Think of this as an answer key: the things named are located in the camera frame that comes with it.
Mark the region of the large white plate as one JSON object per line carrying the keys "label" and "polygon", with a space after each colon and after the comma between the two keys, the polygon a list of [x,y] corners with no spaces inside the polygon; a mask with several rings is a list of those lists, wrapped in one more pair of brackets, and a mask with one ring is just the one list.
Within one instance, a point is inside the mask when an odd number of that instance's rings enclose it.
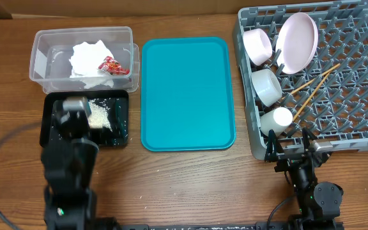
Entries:
{"label": "large white plate", "polygon": [[306,13],[290,16],[280,29],[275,50],[280,50],[277,64],[284,65],[282,72],[295,74],[312,61],[318,47],[318,27]]}

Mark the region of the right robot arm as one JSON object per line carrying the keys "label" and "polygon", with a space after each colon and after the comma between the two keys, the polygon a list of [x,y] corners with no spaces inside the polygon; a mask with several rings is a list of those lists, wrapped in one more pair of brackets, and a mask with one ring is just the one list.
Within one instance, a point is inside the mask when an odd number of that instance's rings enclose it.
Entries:
{"label": "right robot arm", "polygon": [[[332,144],[320,141],[307,128],[302,130],[303,151],[287,154],[284,152],[274,130],[268,132],[268,143],[264,160],[275,162],[274,171],[283,173],[292,185],[294,194],[270,213],[267,229],[343,229],[343,223],[336,222],[340,216],[340,206],[344,191],[331,182],[319,182],[315,168],[321,167],[332,155]],[[299,214],[290,215],[288,220],[276,226],[271,223],[275,212],[289,201],[296,199]]]}

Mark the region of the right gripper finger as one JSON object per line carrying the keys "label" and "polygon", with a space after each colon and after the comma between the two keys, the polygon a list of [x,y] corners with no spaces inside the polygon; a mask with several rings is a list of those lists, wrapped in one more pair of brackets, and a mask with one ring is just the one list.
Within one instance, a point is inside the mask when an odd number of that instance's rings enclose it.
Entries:
{"label": "right gripper finger", "polygon": [[317,137],[308,128],[302,128],[302,139],[304,152],[306,153],[309,152],[311,141],[316,140]]}
{"label": "right gripper finger", "polygon": [[274,130],[268,132],[268,142],[266,145],[266,153],[264,156],[265,160],[277,160],[280,155],[283,154],[283,148],[279,143],[276,133]]}

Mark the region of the grey bowl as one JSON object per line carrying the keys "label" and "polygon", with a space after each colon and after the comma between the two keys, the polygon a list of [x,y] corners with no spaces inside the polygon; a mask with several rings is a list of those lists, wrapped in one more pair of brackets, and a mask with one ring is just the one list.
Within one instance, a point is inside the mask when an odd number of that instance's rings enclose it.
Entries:
{"label": "grey bowl", "polygon": [[267,107],[282,97],[282,88],[275,74],[269,69],[253,72],[250,76],[260,101]]}

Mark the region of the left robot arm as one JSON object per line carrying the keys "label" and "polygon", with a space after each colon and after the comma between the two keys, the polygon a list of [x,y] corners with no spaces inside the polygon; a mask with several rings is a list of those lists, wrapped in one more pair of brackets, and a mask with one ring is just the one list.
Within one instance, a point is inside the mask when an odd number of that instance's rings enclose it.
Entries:
{"label": "left robot arm", "polygon": [[41,161],[47,229],[120,229],[114,217],[96,217],[97,196],[89,184],[98,145],[91,140],[87,98],[71,97],[52,106],[49,141]]}

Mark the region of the white cup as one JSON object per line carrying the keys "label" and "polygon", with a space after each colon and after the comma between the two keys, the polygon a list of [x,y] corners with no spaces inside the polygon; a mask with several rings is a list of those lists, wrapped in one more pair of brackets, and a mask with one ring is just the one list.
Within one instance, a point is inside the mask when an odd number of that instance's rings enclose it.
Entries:
{"label": "white cup", "polygon": [[290,126],[293,114],[285,107],[278,107],[260,117],[261,132],[268,136],[269,131],[273,130],[279,136]]}

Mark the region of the small white plate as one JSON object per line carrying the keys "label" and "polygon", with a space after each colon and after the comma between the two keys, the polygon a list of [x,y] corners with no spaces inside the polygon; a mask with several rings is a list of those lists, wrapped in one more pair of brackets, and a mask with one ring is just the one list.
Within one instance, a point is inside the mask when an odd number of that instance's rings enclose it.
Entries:
{"label": "small white plate", "polygon": [[253,29],[243,34],[243,44],[250,60],[257,66],[272,56],[272,44],[262,29]]}

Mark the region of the red snack wrapper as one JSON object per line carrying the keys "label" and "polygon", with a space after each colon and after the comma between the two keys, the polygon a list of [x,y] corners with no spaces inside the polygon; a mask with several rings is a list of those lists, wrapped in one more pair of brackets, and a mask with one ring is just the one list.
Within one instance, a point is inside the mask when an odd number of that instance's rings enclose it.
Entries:
{"label": "red snack wrapper", "polygon": [[103,60],[98,69],[110,75],[126,75],[130,73],[129,69],[123,68],[117,60],[110,56]]}

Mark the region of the white napkin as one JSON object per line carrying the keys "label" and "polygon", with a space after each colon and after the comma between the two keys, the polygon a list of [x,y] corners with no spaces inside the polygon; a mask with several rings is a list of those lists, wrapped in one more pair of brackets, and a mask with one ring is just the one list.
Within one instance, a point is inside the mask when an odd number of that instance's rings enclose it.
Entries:
{"label": "white napkin", "polygon": [[109,74],[98,69],[107,56],[114,57],[101,40],[95,44],[82,42],[73,46],[73,55],[69,59],[72,66],[70,78],[82,78],[84,89],[99,85],[113,87],[113,80],[107,78]]}

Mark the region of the wooden chopstick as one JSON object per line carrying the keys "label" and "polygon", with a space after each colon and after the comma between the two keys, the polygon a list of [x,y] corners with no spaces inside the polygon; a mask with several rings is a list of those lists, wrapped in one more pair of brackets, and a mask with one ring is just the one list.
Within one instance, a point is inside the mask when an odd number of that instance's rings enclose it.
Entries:
{"label": "wooden chopstick", "polygon": [[323,72],[321,75],[317,76],[316,78],[311,79],[310,81],[306,82],[305,84],[301,85],[300,87],[294,89],[292,92],[290,92],[291,95],[297,93],[298,91],[300,91],[301,89],[305,88],[306,86],[311,85],[318,77],[324,77],[325,75],[331,73],[333,70],[335,70],[336,68],[340,67],[340,63],[337,63],[335,66],[331,67],[330,69],[328,69],[327,71]]}
{"label": "wooden chopstick", "polygon": [[300,107],[300,109],[294,115],[292,122],[295,122],[295,120],[299,117],[299,115],[301,114],[301,112],[305,109],[305,107],[307,106],[307,104],[310,102],[310,100],[312,99],[312,97],[317,93],[317,91],[323,85],[323,83],[326,81],[326,79],[328,78],[329,75],[330,75],[330,73],[326,74],[322,78],[321,82],[316,86],[315,90],[310,94],[310,96],[308,97],[308,99],[306,99],[306,101],[303,103],[303,105]]}

